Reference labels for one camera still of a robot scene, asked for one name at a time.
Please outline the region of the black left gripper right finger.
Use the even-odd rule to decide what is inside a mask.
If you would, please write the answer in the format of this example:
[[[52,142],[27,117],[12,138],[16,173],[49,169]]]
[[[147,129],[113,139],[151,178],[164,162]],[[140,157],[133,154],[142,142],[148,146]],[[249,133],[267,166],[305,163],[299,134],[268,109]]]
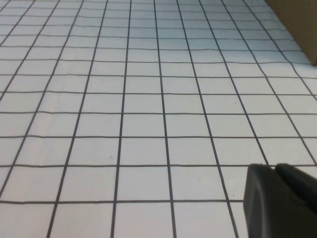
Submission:
[[[317,179],[289,164],[277,164],[275,171],[311,210],[317,209]]]

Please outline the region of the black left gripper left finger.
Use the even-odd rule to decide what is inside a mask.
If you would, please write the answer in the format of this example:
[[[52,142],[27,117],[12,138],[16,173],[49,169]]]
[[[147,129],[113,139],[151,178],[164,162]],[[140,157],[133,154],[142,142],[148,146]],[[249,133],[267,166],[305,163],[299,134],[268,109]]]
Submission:
[[[317,236],[317,210],[311,210],[275,168],[249,165],[243,208],[250,238]]]

